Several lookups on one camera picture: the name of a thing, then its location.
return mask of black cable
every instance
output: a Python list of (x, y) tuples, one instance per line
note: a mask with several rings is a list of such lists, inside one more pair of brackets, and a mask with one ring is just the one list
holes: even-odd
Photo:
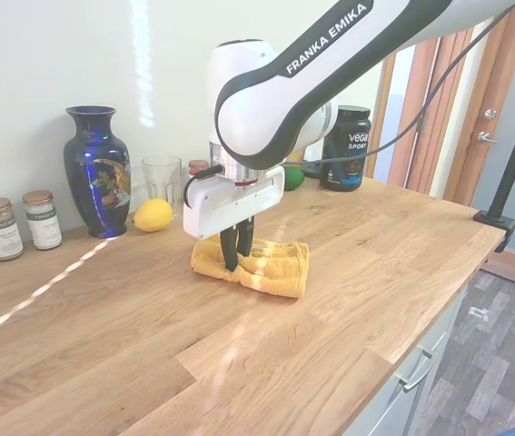
[(461, 59), (467, 55), (467, 53), (475, 46), (477, 43), (485, 37), (486, 34), (488, 34), (493, 27), (495, 27), (509, 12), (511, 12), (511, 9), (513, 9), (515, 5), (512, 7), (506, 9), (501, 14), (497, 15), (495, 19), (483, 29), (483, 31), (477, 35), (475, 39), (473, 39), (469, 45), (465, 47), (465, 49), (455, 58), (453, 62), (449, 65), (449, 67), (445, 70), (445, 72), (442, 74), (441, 79), (439, 79), (439, 82), (437, 82), (436, 85), (433, 86), (432, 91), (427, 96), (424, 105), (420, 109), (417, 116), (414, 117), (414, 119), (411, 121), (409, 125), (407, 125), (404, 130), (398, 134), (394, 139), (390, 140), (385, 145), (382, 145), (378, 147), (376, 150), (372, 150), (371, 152), (360, 154), (358, 156), (349, 156), (349, 157), (333, 157), (330, 159), (318, 159), (317, 161), (300, 161), (300, 162), (285, 162), (286, 164), (291, 165), (306, 165), (306, 164), (328, 164), (331, 162), (349, 162), (349, 161), (356, 161), (358, 159), (363, 159), (368, 156), (372, 156), (373, 154), (380, 153), (382, 150), (386, 150), (388, 147), (391, 147), (397, 143), (405, 134), (407, 134), (412, 127), (419, 122), (419, 120), (424, 116), (425, 112), (427, 112), (427, 108), (429, 107), (429, 104), (431, 104), (432, 100), (435, 98), (435, 95), (439, 92), (439, 89), (441, 89), (443, 83), (445, 82), (445, 79), (449, 76), (451, 71), (459, 64)]
[(188, 179), (188, 182), (186, 182), (186, 185), (184, 186), (184, 192), (183, 192), (183, 200), (184, 204), (191, 209), (191, 205), (188, 203), (188, 188), (191, 186), (191, 183), (195, 180), (202, 180), (206, 177), (209, 177), (211, 175), (216, 175), (223, 171), (222, 165), (213, 165), (208, 167), (205, 170), (200, 170), (197, 174), (195, 174), (193, 177)]

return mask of jar label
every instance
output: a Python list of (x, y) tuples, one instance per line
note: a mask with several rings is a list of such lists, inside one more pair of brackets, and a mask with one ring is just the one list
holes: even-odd
[(37, 248), (53, 248), (61, 242), (61, 231), (55, 209), (46, 213), (28, 213), (33, 244)]
[(29, 213), (27, 212), (27, 220), (29, 221), (42, 221), (42, 220), (48, 220), (49, 218), (53, 218), (55, 216), (55, 208), (53, 208), (49, 212), (44, 213)]
[[(368, 133), (341, 131), (337, 141), (326, 136), (323, 158), (354, 157), (365, 154), (368, 148)], [(341, 185), (359, 185), (364, 173), (365, 159), (346, 162), (326, 163), (322, 167), (323, 178), (330, 183)]]
[(0, 259), (23, 250), (21, 235), (15, 219), (0, 223)]

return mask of black container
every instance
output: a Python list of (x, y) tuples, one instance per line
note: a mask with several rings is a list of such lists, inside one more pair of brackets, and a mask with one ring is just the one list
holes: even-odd
[(66, 109), (76, 135), (64, 149), (65, 173), (75, 206), (96, 238), (126, 231), (130, 210), (130, 157), (126, 144), (112, 133), (113, 107)]
[[(340, 106), (338, 120), (323, 140), (322, 159), (351, 157), (368, 151), (371, 129), (370, 109), (359, 106)], [(333, 191), (354, 191), (362, 183), (366, 158), (348, 162), (323, 163), (320, 184)]]

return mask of drinking glass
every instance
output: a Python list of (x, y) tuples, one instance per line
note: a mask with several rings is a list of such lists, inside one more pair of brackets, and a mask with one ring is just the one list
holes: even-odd
[(142, 160), (148, 198), (164, 198), (173, 207), (174, 217), (183, 205), (182, 162), (176, 156), (154, 155)]

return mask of gold pattern on vase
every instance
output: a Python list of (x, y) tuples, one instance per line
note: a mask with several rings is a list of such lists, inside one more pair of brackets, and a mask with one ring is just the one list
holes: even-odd
[(92, 182), (92, 187), (104, 188), (108, 191), (102, 197), (102, 205), (105, 207), (120, 207), (130, 202), (130, 164), (111, 161), (110, 159), (94, 159), (94, 163), (106, 164), (114, 169), (114, 177), (106, 171), (99, 171), (97, 179)]

